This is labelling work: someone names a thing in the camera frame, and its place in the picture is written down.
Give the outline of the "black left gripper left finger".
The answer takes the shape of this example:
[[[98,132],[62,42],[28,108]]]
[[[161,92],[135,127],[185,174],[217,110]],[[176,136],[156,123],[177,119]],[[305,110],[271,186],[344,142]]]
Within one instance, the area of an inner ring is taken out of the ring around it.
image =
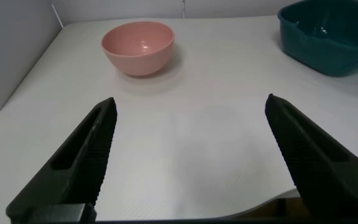
[[[12,222],[94,222],[117,121],[98,103],[7,206]]]

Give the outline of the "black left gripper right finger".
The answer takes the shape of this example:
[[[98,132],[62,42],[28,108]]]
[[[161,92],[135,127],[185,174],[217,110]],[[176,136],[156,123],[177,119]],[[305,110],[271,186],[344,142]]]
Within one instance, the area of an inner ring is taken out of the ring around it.
[[[270,94],[265,115],[311,214],[358,217],[358,157],[283,98]]]

